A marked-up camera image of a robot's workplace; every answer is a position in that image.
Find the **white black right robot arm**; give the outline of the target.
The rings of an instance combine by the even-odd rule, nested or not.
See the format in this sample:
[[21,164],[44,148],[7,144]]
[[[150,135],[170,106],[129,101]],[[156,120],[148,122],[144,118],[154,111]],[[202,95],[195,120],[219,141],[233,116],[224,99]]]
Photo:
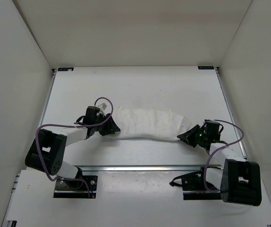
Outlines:
[[238,155],[221,140],[224,120],[205,120],[178,135],[185,144],[200,146],[208,154],[206,164],[198,171],[180,175],[170,182],[183,190],[185,201],[222,200],[226,203],[260,206],[262,187],[260,166]]

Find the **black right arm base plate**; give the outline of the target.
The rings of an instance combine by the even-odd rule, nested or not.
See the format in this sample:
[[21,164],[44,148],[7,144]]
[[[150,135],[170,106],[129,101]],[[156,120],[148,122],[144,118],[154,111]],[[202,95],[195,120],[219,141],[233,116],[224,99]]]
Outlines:
[[205,166],[202,166],[198,171],[177,176],[169,185],[182,188],[184,201],[221,200],[220,192],[206,191],[203,183],[204,169]]

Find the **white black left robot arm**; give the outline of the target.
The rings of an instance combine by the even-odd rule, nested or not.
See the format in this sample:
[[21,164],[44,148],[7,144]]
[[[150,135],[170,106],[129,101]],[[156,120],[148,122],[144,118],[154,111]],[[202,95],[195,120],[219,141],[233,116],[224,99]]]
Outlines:
[[64,162],[64,151],[67,146],[86,140],[96,132],[101,136],[121,132],[111,113],[105,114],[104,110],[102,106],[89,106],[85,115],[76,120],[75,126],[61,126],[58,131],[39,129],[26,155],[25,165],[50,177],[66,179],[72,188],[80,187],[83,182],[81,170]]

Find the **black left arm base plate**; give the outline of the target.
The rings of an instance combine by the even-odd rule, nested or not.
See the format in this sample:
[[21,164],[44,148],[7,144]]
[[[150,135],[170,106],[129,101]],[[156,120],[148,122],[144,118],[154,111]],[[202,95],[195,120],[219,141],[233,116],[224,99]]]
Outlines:
[[53,197],[63,199],[95,199],[97,196],[98,176],[88,175],[79,170],[77,177],[83,179],[88,187],[81,181],[57,179]]

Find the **white pleated skirt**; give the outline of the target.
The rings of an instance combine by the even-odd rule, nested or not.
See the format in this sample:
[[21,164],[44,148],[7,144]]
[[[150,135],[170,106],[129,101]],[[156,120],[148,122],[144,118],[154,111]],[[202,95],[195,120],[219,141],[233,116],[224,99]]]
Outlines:
[[113,117],[121,132],[119,140],[178,141],[178,135],[187,132],[192,122],[171,110],[128,109],[119,107]]

